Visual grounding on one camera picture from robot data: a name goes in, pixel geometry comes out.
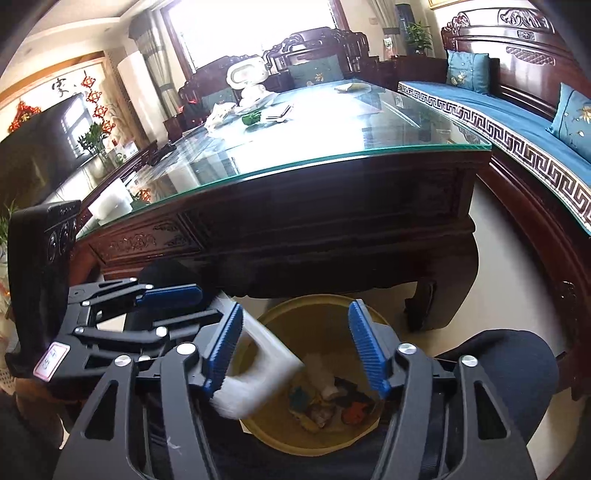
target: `yellow trash bin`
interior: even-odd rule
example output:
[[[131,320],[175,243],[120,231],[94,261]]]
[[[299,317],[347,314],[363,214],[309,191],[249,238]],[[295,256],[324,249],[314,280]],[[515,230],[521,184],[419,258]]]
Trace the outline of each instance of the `yellow trash bin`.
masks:
[[[259,321],[298,358],[319,353],[326,367],[336,376],[352,381],[359,391],[376,401],[373,412],[359,425],[346,428],[306,431],[289,412],[289,385],[266,402],[243,425],[260,441],[285,453],[320,456],[345,448],[378,425],[383,402],[372,391],[349,330],[348,309],[353,299],[340,295],[309,295],[288,300],[264,313]],[[371,307],[374,322],[386,324]],[[252,342],[239,342],[232,371],[245,372],[256,357]]]

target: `blue throw pillow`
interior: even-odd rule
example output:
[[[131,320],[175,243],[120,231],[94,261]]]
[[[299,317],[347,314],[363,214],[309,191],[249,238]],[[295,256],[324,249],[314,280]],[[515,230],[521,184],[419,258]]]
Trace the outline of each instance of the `blue throw pillow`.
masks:
[[[585,95],[561,83],[558,111],[546,130],[591,162],[591,100]]]
[[[287,69],[294,79],[295,88],[337,82],[345,78],[336,55],[325,59],[310,60],[299,65],[289,65]]]
[[[491,81],[488,53],[448,50],[447,84],[488,93]]]
[[[205,110],[211,113],[213,110],[213,105],[216,103],[236,103],[236,97],[234,96],[234,90],[228,87],[224,90],[220,90],[219,92],[212,93],[211,95],[206,95],[202,98],[202,102]]]

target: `glass tabletop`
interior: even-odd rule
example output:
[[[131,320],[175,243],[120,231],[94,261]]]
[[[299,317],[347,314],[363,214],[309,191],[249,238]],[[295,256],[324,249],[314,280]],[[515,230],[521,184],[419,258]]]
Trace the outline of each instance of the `glass tabletop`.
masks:
[[[263,110],[263,120],[291,105],[283,122],[246,126],[236,117],[212,132],[196,128],[176,142],[175,152],[127,182],[131,205],[92,218],[79,237],[177,195],[286,168],[360,155],[491,150],[478,134],[412,98],[369,83],[354,92],[335,89],[347,83],[280,93]]]

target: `wooden armchair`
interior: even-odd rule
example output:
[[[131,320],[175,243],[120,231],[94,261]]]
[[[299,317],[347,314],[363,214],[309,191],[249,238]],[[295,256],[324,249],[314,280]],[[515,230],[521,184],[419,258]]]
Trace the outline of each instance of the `wooden armchair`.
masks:
[[[277,73],[287,70],[287,67],[292,65],[337,55],[343,76],[351,77],[353,72],[347,51],[340,41],[340,32],[341,30],[335,28],[323,27],[294,33],[267,50],[263,54],[263,59],[269,71]]]
[[[178,95],[185,103],[204,102],[204,108],[211,112],[213,104],[217,103],[216,97],[220,100],[237,101],[234,91],[228,86],[226,75],[228,69],[240,61],[250,59],[252,56],[241,55],[239,57],[222,57],[207,65],[198,68],[192,77],[178,91]]]
[[[365,34],[338,28],[313,28],[296,32],[263,54],[271,72],[292,65],[336,55],[345,78],[357,77],[372,82],[378,72],[378,57],[369,56]]]

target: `wooden coffee table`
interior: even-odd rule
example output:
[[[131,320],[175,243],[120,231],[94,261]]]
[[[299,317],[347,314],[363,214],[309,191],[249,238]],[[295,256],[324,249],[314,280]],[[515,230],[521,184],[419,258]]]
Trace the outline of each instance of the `wooden coffee table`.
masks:
[[[411,98],[344,82],[285,92],[287,121],[200,127],[140,171],[150,205],[79,234],[71,283],[176,258],[230,295],[417,281],[413,330],[447,325],[478,271],[468,215],[490,143]]]

